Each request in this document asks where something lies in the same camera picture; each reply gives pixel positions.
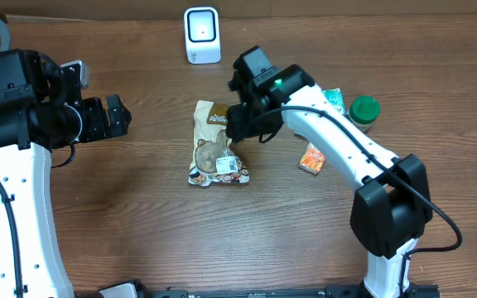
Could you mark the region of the brown Pantree mushroom bag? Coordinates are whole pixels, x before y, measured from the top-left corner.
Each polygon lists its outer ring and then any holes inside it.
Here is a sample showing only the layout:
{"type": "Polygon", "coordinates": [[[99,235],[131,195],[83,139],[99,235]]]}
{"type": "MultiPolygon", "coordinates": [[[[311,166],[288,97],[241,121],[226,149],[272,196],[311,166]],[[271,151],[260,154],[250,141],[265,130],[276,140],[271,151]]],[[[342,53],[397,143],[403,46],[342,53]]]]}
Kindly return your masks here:
{"type": "Polygon", "coordinates": [[[227,137],[229,107],[205,100],[195,106],[194,149],[189,177],[199,175],[227,175],[240,171],[239,161],[230,149],[231,140],[227,137]]]}

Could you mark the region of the mixed beans printed bag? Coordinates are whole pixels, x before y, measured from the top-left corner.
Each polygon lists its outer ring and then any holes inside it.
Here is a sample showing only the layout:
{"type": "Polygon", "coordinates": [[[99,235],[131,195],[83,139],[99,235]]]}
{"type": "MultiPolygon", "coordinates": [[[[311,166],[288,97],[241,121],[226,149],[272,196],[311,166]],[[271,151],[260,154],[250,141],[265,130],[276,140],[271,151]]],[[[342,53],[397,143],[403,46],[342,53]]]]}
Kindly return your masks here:
{"type": "Polygon", "coordinates": [[[190,185],[204,187],[211,184],[247,184],[249,180],[248,168],[237,156],[220,157],[216,172],[204,172],[195,166],[188,175],[190,185]]]}

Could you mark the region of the orange Kleenex tissue pack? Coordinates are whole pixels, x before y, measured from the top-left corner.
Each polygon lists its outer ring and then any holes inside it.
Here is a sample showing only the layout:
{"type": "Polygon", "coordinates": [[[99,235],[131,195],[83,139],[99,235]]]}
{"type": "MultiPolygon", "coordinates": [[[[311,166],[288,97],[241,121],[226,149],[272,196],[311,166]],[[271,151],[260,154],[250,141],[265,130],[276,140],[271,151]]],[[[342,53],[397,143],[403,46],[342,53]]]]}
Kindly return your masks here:
{"type": "Polygon", "coordinates": [[[317,175],[321,171],[324,163],[325,156],[310,142],[297,165],[302,170],[317,175]]]}

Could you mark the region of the teal Kleenex tissue pack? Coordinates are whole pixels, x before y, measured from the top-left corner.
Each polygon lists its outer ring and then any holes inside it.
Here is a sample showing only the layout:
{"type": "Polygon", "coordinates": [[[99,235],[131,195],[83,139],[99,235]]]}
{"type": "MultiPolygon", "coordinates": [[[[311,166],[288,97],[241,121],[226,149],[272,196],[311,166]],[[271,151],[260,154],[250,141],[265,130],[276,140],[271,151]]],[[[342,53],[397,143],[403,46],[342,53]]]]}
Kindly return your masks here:
{"type": "Polygon", "coordinates": [[[347,111],[345,109],[345,103],[340,88],[336,89],[323,89],[327,101],[336,109],[338,113],[345,116],[347,111]]]}

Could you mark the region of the green lid beige jar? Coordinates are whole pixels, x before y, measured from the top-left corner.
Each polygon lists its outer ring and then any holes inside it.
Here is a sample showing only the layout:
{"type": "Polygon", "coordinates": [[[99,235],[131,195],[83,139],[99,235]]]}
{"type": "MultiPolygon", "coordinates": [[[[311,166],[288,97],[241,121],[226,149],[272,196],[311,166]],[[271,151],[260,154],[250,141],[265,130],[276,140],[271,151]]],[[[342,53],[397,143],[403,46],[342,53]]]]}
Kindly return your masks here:
{"type": "Polygon", "coordinates": [[[349,107],[348,119],[362,132],[367,132],[377,120],[381,108],[378,101],[368,95],[357,97],[349,107]]]}

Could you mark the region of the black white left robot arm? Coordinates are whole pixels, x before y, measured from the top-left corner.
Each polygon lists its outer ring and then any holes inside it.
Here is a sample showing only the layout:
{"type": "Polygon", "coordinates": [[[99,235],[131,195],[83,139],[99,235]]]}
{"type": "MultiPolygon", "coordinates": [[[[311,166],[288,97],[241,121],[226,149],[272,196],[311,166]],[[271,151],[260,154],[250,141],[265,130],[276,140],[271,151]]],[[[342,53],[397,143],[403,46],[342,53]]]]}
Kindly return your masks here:
{"type": "Polygon", "coordinates": [[[0,52],[0,297],[72,297],[51,206],[52,152],[121,137],[121,99],[84,98],[87,68],[34,50],[0,52]]]}

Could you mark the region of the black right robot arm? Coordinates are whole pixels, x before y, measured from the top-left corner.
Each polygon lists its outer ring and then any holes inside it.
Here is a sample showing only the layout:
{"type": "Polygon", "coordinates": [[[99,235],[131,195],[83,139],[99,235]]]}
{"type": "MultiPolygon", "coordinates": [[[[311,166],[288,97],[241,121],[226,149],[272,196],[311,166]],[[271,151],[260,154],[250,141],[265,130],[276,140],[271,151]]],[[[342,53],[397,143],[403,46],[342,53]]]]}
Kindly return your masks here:
{"type": "Polygon", "coordinates": [[[255,46],[233,64],[229,88],[240,102],[227,112],[233,142],[270,140],[282,126],[317,147],[354,195],[349,224],[368,252],[367,273],[357,285],[330,285],[325,297],[438,297],[437,286],[409,281],[407,252],[432,218],[426,168],[403,159],[362,133],[328,101],[298,65],[284,70],[255,46]]]}

